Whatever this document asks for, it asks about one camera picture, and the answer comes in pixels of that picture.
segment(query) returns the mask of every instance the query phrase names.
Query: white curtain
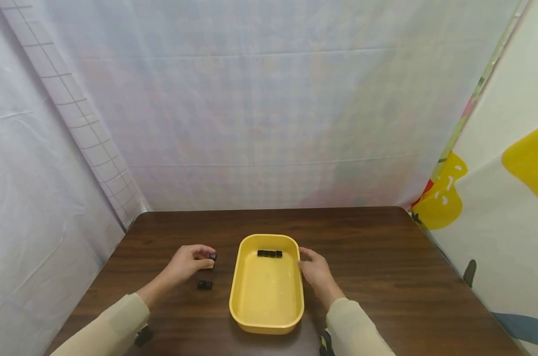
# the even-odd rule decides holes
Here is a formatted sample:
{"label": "white curtain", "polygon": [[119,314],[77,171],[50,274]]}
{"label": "white curtain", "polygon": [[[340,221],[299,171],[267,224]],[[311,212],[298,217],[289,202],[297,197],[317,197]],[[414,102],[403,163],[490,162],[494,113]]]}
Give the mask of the white curtain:
{"label": "white curtain", "polygon": [[150,210],[408,206],[518,0],[35,0]]}
{"label": "white curtain", "polygon": [[0,11],[0,356],[43,355],[123,235]]}

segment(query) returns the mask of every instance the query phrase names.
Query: yellow tray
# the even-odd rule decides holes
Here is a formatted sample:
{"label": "yellow tray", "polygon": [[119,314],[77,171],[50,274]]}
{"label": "yellow tray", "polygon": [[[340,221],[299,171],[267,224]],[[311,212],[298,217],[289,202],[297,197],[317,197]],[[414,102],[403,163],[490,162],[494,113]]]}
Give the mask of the yellow tray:
{"label": "yellow tray", "polygon": [[[283,251],[283,258],[258,257]],[[304,312],[299,245],[285,235],[255,234],[241,241],[231,285],[230,312],[249,333],[281,335],[295,329]]]}

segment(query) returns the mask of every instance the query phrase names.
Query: small black cube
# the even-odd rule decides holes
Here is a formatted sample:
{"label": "small black cube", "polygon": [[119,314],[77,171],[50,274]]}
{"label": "small black cube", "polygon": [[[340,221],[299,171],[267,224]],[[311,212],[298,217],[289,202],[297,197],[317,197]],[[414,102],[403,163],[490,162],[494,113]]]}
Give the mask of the small black cube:
{"label": "small black cube", "polygon": [[198,281],[198,289],[204,289],[209,291],[212,288],[212,282],[210,281]]}

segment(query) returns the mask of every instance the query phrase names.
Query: wooden table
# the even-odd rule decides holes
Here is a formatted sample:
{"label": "wooden table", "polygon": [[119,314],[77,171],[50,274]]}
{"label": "wooden table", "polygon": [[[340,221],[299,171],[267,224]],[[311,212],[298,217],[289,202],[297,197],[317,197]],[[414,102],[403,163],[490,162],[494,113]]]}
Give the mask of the wooden table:
{"label": "wooden table", "polygon": [[[522,354],[397,207],[142,214],[49,351],[152,280],[180,245],[203,243],[218,252],[215,269],[174,291],[150,317],[153,339],[128,355],[318,355],[325,311],[306,284],[305,313],[287,336],[248,334],[231,318],[239,242],[253,233],[288,235],[325,256],[347,297],[360,303],[397,356]],[[213,281],[213,290],[197,291],[200,279]]]}

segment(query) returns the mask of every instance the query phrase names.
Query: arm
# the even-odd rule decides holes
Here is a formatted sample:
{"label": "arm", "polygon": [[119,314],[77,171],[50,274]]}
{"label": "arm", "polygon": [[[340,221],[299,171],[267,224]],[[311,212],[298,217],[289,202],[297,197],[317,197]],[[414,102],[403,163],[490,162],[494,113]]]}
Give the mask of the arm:
{"label": "arm", "polygon": [[51,356],[119,356],[133,344],[148,321],[150,311],[180,283],[214,264],[204,245],[182,246],[168,266],[138,292],[124,296],[88,326],[59,346]]}
{"label": "arm", "polygon": [[334,281],[326,259],[308,248],[299,248],[310,261],[299,261],[303,276],[328,311],[326,325],[336,356],[394,356],[374,323],[358,303],[348,300]]}

